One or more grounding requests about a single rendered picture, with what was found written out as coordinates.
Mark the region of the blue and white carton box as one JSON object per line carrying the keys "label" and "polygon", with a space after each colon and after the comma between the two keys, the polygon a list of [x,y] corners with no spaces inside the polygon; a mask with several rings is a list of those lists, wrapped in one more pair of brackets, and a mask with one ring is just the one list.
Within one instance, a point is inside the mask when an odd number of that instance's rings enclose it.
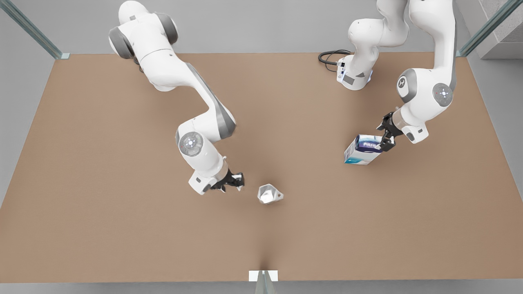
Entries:
{"label": "blue and white carton box", "polygon": [[381,139],[381,136],[359,134],[344,152],[345,163],[368,165],[382,153]]}

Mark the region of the white faceted cup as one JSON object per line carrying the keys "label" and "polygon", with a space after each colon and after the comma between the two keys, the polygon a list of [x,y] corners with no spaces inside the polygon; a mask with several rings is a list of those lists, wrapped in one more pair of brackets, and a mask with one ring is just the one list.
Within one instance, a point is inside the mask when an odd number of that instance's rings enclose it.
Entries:
{"label": "white faceted cup", "polygon": [[266,184],[259,187],[257,197],[260,203],[268,205],[270,203],[282,200],[284,198],[284,194],[277,190],[273,185]]}

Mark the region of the grey concrete block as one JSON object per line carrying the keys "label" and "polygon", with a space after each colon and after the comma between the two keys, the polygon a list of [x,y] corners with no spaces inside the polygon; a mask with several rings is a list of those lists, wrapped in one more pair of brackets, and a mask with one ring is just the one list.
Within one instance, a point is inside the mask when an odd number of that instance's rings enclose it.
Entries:
{"label": "grey concrete block", "polygon": [[[457,0],[471,36],[508,0]],[[481,59],[523,60],[523,4],[519,5],[477,47]]]}

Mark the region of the silver frame post with white foot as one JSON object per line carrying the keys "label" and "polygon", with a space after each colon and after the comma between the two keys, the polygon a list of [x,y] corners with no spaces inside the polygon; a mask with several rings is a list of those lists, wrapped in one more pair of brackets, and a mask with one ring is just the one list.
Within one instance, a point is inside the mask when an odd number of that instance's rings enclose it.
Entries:
{"label": "silver frame post with white foot", "polygon": [[250,270],[248,281],[256,282],[255,294],[277,294],[273,281],[278,281],[278,270]]}

